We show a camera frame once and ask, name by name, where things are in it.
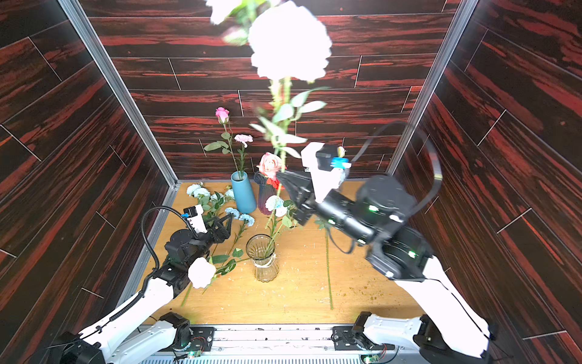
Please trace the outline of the teal ceramic vase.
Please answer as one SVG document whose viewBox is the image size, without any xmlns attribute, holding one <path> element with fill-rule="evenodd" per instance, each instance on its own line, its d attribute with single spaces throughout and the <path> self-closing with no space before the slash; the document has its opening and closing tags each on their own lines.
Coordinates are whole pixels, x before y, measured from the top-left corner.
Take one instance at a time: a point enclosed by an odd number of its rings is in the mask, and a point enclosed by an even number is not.
<svg viewBox="0 0 582 364">
<path fill-rule="evenodd" d="M 235 171 L 230 179 L 237 209 L 244 214 L 253 213 L 257 203 L 248 174 L 245 171 Z"/>
</svg>

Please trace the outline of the pink carnation flower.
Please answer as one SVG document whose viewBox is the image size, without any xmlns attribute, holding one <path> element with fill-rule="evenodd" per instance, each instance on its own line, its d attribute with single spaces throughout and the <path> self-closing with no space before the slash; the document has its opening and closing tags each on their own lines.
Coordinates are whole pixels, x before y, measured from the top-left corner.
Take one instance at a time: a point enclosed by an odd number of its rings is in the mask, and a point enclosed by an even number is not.
<svg viewBox="0 0 582 364">
<path fill-rule="evenodd" d="M 234 140 L 241 144 L 240 148 L 237 150 L 239 157 L 237 159 L 237 171 L 239 173 L 239 179 L 243 179 L 243 173 L 245 172 L 246 163 L 246 150 L 249 145 L 254 141 L 253 136 L 248 134 L 237 134 Z"/>
</svg>

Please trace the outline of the small blue flower sprig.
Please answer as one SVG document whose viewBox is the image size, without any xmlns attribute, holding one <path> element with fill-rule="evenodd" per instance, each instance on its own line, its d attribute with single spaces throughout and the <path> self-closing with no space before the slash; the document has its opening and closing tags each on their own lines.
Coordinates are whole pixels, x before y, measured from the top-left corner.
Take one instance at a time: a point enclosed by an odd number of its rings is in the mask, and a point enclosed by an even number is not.
<svg viewBox="0 0 582 364">
<path fill-rule="evenodd" d="M 212 193 L 210 190 L 208 190 L 206 187 L 204 187 L 204 184 L 202 182 L 194 183 L 194 184 L 188 186 L 188 188 L 186 189 L 186 194 L 188 196 L 196 199 L 197 204 L 195 204 L 195 206 L 202 205 L 202 207 L 204 209 L 203 218 L 204 218 L 205 223 L 213 217 L 222 218 L 225 215 L 227 215 L 226 213 L 221 215 L 221 209 L 226 204 L 234 201 L 233 190 L 229 186 L 226 187 L 226 191 L 223 194 L 221 194 L 219 192 Z M 209 258 L 210 256 L 216 256 L 216 255 L 219 255 L 219 254 L 209 252 L 204 257 Z M 187 288 L 185 297 L 182 300 L 181 306 L 185 306 L 186 302 L 188 301 L 189 295 L 191 294 L 193 289 L 194 288 L 192 287 L 192 285 L 190 283 L 189 287 Z"/>
</svg>

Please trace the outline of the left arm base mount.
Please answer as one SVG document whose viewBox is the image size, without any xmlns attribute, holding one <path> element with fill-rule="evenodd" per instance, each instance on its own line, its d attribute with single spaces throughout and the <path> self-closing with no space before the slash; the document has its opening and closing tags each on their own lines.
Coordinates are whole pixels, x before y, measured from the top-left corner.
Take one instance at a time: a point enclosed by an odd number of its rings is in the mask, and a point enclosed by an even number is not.
<svg viewBox="0 0 582 364">
<path fill-rule="evenodd" d="M 168 322 L 176 329 L 171 345 L 164 348 L 163 352 L 209 352 L 215 336 L 215 327 L 191 325 L 187 318 L 170 312 L 163 315 L 161 322 Z"/>
</svg>

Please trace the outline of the blue pink glass vase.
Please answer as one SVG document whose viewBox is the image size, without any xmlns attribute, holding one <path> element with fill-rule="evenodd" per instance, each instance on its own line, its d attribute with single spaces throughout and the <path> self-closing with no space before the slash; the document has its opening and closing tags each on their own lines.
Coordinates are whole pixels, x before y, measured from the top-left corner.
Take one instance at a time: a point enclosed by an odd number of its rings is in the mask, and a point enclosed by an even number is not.
<svg viewBox="0 0 582 364">
<path fill-rule="evenodd" d="M 254 174 L 254 182 L 259 185 L 258 208 L 264 215 L 270 215 L 266 203 L 267 200 L 276 194 L 276 189 L 269 183 L 270 179 L 260 172 Z"/>
</svg>

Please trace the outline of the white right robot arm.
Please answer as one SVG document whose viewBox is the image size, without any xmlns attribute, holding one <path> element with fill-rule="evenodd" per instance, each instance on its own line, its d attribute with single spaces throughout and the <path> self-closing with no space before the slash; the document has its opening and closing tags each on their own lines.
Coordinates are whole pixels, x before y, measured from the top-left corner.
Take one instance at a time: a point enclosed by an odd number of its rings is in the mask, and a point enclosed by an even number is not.
<svg viewBox="0 0 582 364">
<path fill-rule="evenodd" d="M 365 259 L 405 290 L 424 310 L 410 319 L 362 312 L 345 338 L 362 350 L 393 345 L 428 363 L 491 363 L 495 339 L 489 322 L 467 304 L 445 273 L 431 245 L 409 227 L 421 204 L 391 175 L 370 177 L 350 200 L 331 189 L 321 202 L 306 172 L 283 171 L 277 178 L 296 205 L 295 219 L 313 215 L 368 248 Z"/>
</svg>

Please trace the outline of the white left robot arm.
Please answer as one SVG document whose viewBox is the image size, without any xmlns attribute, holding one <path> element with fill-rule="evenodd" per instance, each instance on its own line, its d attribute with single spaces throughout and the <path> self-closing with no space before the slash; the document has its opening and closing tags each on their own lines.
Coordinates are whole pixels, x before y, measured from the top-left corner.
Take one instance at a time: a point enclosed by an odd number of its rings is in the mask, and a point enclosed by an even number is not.
<svg viewBox="0 0 582 364">
<path fill-rule="evenodd" d="M 176 313 L 162 315 L 145 331 L 140 325 L 187 288 L 206 288 L 217 273 L 210 249 L 230 237 L 233 215 L 212 225 L 201 216 L 171 235 L 167 259 L 146 276 L 142 288 L 118 308 L 77 334 L 66 332 L 51 346 L 50 363 L 139 363 L 160 350 L 201 350 L 190 322 Z"/>
</svg>

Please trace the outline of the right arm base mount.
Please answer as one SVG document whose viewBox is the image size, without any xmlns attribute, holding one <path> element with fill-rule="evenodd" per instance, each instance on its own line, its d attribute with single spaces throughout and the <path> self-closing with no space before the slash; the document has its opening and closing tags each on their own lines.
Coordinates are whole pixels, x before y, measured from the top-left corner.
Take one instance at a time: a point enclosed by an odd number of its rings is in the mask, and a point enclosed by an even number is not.
<svg viewBox="0 0 582 364">
<path fill-rule="evenodd" d="M 364 334 L 364 325 L 370 317 L 370 312 L 361 312 L 353 325 L 333 326 L 330 339 L 335 350 L 394 350 L 393 344 L 377 344 Z"/>
</svg>

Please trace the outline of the clear ribbed glass vase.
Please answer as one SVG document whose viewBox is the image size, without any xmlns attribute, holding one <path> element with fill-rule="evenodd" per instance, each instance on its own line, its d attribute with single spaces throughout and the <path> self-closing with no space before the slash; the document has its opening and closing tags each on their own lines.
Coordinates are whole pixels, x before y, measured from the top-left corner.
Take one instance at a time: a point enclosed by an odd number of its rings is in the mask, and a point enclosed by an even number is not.
<svg viewBox="0 0 582 364">
<path fill-rule="evenodd" d="M 257 281 L 268 283 L 276 279 L 279 265 L 275 250 L 274 240 L 266 234 L 257 234 L 247 242 L 246 254 L 253 261 Z"/>
</svg>

